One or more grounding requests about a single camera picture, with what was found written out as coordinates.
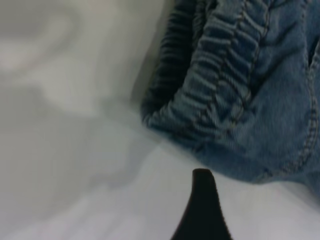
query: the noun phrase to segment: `white sheet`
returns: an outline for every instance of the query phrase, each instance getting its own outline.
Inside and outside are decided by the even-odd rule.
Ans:
[[[201,167],[136,108],[173,0],[0,1],[0,239],[169,240]],[[303,186],[215,174],[235,240],[320,236]]]

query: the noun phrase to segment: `blurry background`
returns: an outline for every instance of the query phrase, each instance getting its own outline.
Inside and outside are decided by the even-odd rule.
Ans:
[[[0,240],[169,240],[192,157],[137,103],[172,0],[0,1]],[[302,186],[215,174],[236,240],[320,235]]]

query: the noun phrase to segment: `gathered fabric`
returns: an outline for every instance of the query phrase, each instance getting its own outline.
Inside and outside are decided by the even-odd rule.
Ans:
[[[214,171],[320,197],[319,101],[319,0],[175,0],[141,117]]]

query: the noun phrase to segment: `black object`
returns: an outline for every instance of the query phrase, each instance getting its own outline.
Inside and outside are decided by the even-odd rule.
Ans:
[[[213,174],[208,169],[195,169],[192,178],[188,205],[171,240],[232,240]]]

